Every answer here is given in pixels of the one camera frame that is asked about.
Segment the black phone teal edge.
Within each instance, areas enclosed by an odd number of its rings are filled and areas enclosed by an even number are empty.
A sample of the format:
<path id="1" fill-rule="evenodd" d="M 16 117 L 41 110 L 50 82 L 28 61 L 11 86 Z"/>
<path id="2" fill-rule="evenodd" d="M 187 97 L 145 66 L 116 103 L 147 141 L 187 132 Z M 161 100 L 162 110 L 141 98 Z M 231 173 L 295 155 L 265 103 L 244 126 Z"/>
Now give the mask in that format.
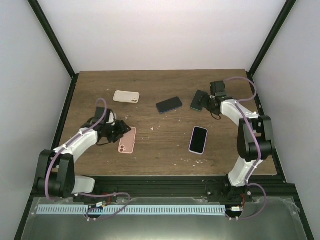
<path id="1" fill-rule="evenodd" d="M 190 108 L 192 110 L 195 110 L 195 111 L 199 111 L 201 112 L 203 107 L 201 105 L 201 99 L 203 98 L 203 96 L 207 95 L 207 93 L 205 91 L 202 91 L 202 90 L 197 90 L 195 92 L 195 95 L 192 99 L 192 102 L 190 104 Z"/>

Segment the pink phone case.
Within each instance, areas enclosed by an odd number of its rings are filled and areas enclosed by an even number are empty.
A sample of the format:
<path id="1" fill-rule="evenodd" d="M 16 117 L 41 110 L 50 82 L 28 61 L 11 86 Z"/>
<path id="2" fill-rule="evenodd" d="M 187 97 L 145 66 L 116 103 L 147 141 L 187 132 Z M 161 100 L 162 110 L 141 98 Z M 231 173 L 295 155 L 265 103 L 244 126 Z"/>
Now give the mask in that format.
<path id="1" fill-rule="evenodd" d="M 137 128 L 131 127 L 131 130 L 124 134 L 119 141 L 118 152 L 121 154 L 132 154 L 136 143 Z"/>

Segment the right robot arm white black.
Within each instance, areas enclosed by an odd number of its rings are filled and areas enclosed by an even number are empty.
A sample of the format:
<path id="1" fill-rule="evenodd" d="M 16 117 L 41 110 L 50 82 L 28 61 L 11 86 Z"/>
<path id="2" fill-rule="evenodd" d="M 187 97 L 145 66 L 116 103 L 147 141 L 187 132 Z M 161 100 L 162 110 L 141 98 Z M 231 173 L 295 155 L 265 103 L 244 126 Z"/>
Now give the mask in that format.
<path id="1" fill-rule="evenodd" d="M 252 112 L 241 105 L 256 97 L 235 99 L 226 92 L 224 81 L 210 83 L 210 94 L 204 94 L 198 104 L 210 112 L 214 119 L 229 118 L 238 127 L 238 159 L 228 173 L 222 188 L 223 198 L 229 202 L 236 200 L 245 191 L 250 177 L 257 167 L 275 151 L 272 120 L 267 115 Z"/>

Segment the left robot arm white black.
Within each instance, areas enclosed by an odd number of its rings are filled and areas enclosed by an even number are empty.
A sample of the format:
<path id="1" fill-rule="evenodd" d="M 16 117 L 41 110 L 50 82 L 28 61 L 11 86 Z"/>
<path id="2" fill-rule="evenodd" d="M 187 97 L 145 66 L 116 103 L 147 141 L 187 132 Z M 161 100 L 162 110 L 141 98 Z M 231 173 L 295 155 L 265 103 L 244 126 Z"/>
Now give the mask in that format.
<path id="1" fill-rule="evenodd" d="M 69 198 L 83 195 L 91 202 L 97 202 L 102 189 L 95 185 L 91 177 L 76 176 L 76 161 L 101 139 L 116 143 L 126 134 L 133 132 L 123 120 L 106 107 L 97 107 L 94 117 L 85 122 L 75 136 L 53 150 L 43 150 L 39 154 L 33 183 L 33 190 L 46 197 Z"/>

